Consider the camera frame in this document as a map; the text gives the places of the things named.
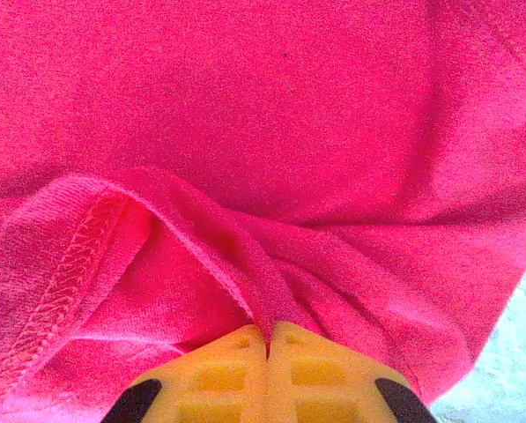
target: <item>cloth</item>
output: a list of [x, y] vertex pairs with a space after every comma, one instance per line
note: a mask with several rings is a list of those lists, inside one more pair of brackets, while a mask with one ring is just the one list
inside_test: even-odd
[[526, 0], [0, 1], [0, 421], [278, 320], [429, 404], [525, 270]]

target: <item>yellow plastic object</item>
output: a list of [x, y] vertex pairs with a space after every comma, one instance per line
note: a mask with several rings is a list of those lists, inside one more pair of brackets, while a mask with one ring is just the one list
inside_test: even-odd
[[309, 330], [280, 322], [266, 359], [256, 326], [244, 326], [140, 375], [162, 389], [142, 423], [396, 423], [374, 386], [396, 370]]

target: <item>pink t-shirt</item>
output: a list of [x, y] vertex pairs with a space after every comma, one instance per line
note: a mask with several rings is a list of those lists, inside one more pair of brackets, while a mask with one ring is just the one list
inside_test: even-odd
[[278, 320], [430, 403], [525, 270], [526, 0], [0, 0], [0, 421]]

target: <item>white surface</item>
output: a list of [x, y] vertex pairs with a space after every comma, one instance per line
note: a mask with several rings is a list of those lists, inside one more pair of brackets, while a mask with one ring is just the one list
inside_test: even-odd
[[526, 274], [475, 368], [432, 412], [441, 423], [526, 423]]

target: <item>black plastic part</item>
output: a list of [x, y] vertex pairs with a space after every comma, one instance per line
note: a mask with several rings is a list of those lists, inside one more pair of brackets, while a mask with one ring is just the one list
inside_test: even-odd
[[397, 423], [437, 423], [412, 390], [390, 379], [376, 379], [374, 383], [396, 416]]
[[127, 388], [101, 423], [141, 423], [161, 388], [157, 379], [148, 379]]

